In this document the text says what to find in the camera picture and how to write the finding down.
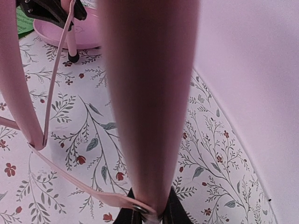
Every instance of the pink strap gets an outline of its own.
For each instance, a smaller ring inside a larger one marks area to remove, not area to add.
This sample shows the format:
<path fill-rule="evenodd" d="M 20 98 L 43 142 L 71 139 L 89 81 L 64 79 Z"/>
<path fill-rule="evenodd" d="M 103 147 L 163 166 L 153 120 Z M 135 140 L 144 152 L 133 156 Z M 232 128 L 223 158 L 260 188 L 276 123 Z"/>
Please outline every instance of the pink strap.
<path fill-rule="evenodd" d="M 55 86 L 55 79 L 56 79 L 56 74 L 57 74 L 57 69 L 58 69 L 58 64 L 59 64 L 59 59 L 61 56 L 62 48 L 63 48 L 63 43 L 65 41 L 67 32 L 68 32 L 68 27 L 70 26 L 70 23 L 73 19 L 73 8 L 76 0 L 72 0 L 70 3 L 70 10 L 69 10 L 69 15 L 65 23 L 65 27 L 63 29 L 58 50 L 57 50 L 57 56 L 53 68 L 53 73 L 52 73 L 52 78 L 50 82 L 50 87 L 49 87 L 49 96 L 48 96 L 48 102 L 47 102 L 47 108 L 46 108 L 46 115 L 45 115 L 45 125 L 44 125 L 44 139 L 43 139 L 43 147 L 47 145 L 47 140 L 48 140 L 48 133 L 49 133 L 49 121 L 50 121 L 50 109 L 51 109 L 51 102 L 53 98 L 53 91 L 54 91 L 54 86 Z M 18 129 L 19 127 L 15 121 L 0 117 L 0 124 L 3 124 L 5 126 Z M 90 194 L 91 196 L 95 197 L 96 199 L 102 201 L 103 203 L 112 206 L 112 207 L 120 207 L 120 208 L 126 208 L 126 209 L 133 209 L 136 210 L 136 207 L 140 207 L 144 210 L 146 210 L 148 213 L 143 214 L 143 216 L 152 222 L 157 221 L 157 213 L 154 209 L 151 207 L 147 206 L 146 204 L 137 201 L 135 199 L 129 198 L 127 196 L 121 195 L 121 194 L 113 194 L 113 193 L 105 193 L 105 192 L 98 192 L 95 191 L 94 189 L 88 187 L 81 181 L 77 180 L 73 176 L 69 175 L 68 173 L 64 172 L 61 168 L 56 166 L 54 163 L 52 163 L 50 160 L 48 160 L 46 157 L 44 157 L 40 152 L 38 152 L 32 145 L 30 145 L 30 148 L 32 151 L 37 154 L 45 163 L 47 163 L 53 170 L 58 172 L 61 176 L 63 176 L 65 179 L 76 185 L 78 188 L 83 190 L 84 192 Z"/>

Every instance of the pink wall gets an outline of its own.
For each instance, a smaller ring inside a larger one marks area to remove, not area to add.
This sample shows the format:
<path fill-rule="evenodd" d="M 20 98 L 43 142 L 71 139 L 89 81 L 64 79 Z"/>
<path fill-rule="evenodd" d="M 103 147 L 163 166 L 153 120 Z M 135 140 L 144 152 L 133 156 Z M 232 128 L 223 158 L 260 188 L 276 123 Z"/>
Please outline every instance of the pink wall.
<path fill-rule="evenodd" d="M 299 1 L 203 0 L 195 68 L 226 113 L 279 223 L 299 214 Z"/>

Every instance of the table surface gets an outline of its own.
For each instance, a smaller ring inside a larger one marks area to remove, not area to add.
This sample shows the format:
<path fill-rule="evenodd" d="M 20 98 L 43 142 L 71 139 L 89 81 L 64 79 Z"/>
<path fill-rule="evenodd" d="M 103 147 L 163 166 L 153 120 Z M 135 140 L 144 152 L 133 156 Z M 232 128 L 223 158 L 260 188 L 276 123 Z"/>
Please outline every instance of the table surface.
<path fill-rule="evenodd" d="M 20 40 L 25 77 L 44 122 L 57 49 L 36 33 Z M 50 136 L 42 153 L 96 190 L 130 189 L 107 91 L 100 49 L 64 52 L 54 90 Z M 0 95 L 0 116 L 12 118 Z M 92 147 L 96 134 L 98 144 Z M 26 144 L 20 131 L 0 126 L 0 224 L 113 222 L 104 205 L 60 177 Z M 194 70 L 173 186 L 195 224 L 275 224 L 269 198 L 209 89 Z"/>

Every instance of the green object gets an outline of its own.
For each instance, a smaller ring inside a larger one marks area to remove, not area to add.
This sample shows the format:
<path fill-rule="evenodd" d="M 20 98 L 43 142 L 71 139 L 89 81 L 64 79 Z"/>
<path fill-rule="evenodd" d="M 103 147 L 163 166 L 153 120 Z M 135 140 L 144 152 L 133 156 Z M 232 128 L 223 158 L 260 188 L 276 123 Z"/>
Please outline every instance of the green object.
<path fill-rule="evenodd" d="M 33 19 L 28 18 L 20 7 L 17 7 L 17 25 L 19 39 L 33 31 Z"/>

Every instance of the red flower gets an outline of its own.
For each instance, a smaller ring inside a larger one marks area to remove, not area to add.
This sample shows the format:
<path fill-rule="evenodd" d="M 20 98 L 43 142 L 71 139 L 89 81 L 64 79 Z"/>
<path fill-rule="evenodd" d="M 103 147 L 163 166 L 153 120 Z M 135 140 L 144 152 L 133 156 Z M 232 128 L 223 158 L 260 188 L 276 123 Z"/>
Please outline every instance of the red flower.
<path fill-rule="evenodd" d="M 113 221 L 112 215 L 110 213 L 108 213 L 108 215 L 104 214 L 103 215 L 103 220 L 105 221 L 105 223 L 109 223 L 109 222 Z"/>
<path fill-rule="evenodd" d="M 210 208 L 208 208 L 208 209 L 205 209 L 205 212 L 204 212 L 204 214 L 205 214 L 206 216 L 209 216 L 209 215 L 211 215 L 211 213 L 212 213 L 212 210 L 211 210 Z"/>
<path fill-rule="evenodd" d="M 5 148 L 6 147 L 6 145 L 5 145 L 5 143 L 6 143 L 6 141 L 4 141 L 4 140 L 0 140 L 0 147 L 1 148 Z"/>
<path fill-rule="evenodd" d="M 187 138 L 188 138 L 187 133 L 184 132 L 184 133 L 183 133 L 183 139 L 187 139 Z"/>
<path fill-rule="evenodd" d="M 65 83 L 67 83 L 68 85 L 71 85 L 73 83 L 73 81 L 71 81 L 70 79 L 66 80 Z"/>
<path fill-rule="evenodd" d="M 21 211 L 22 211 L 22 207 L 21 207 L 21 206 L 19 206 L 19 207 L 15 210 L 15 212 L 16 212 L 17 214 L 19 214 Z"/>
<path fill-rule="evenodd" d="M 70 61 L 67 61 L 67 62 L 63 62 L 62 64 L 64 64 L 65 67 L 71 67 L 71 65 L 72 65 L 73 63 L 70 62 Z"/>
<path fill-rule="evenodd" d="M 221 156 L 217 156 L 217 162 L 220 162 L 220 163 L 223 163 L 223 161 L 222 161 L 222 157 Z"/>
<path fill-rule="evenodd" d="M 118 181 L 122 181 L 122 180 L 123 180 L 123 176 L 124 176 L 123 173 L 118 172 L 118 173 L 116 174 L 116 179 L 117 179 Z"/>
<path fill-rule="evenodd" d="M 82 164 L 86 163 L 86 158 L 84 156 L 80 155 L 76 158 L 76 161 L 79 162 L 80 165 L 82 165 Z"/>
<path fill-rule="evenodd" d="M 5 168 L 4 172 L 7 173 L 8 177 L 14 176 L 16 167 L 12 166 L 9 162 L 6 164 L 6 166 L 7 167 Z"/>
<path fill-rule="evenodd" d="M 31 77 L 29 75 L 25 75 L 25 79 L 26 79 L 26 82 L 28 81 L 28 79 L 30 79 Z"/>
<path fill-rule="evenodd" d="M 7 106 L 6 103 L 0 103 L 0 109 L 5 110 L 5 107 Z"/>
<path fill-rule="evenodd" d="M 227 139 L 229 138 L 228 132 L 226 132 L 225 130 L 224 130 L 224 136 L 225 136 Z"/>

